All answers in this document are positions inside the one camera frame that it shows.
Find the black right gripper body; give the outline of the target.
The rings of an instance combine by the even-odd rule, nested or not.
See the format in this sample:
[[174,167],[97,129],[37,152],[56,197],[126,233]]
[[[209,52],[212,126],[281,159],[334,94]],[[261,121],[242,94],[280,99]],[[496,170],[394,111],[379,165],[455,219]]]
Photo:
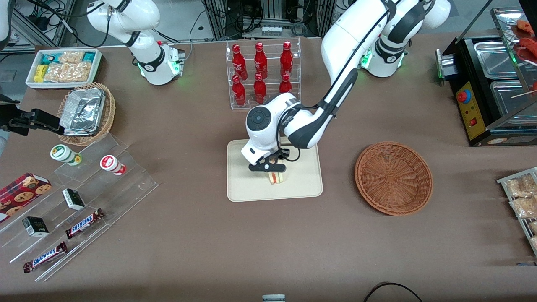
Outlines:
[[13,132],[21,136],[28,136],[30,121],[26,112],[17,108],[15,104],[0,106],[0,128],[6,132]]

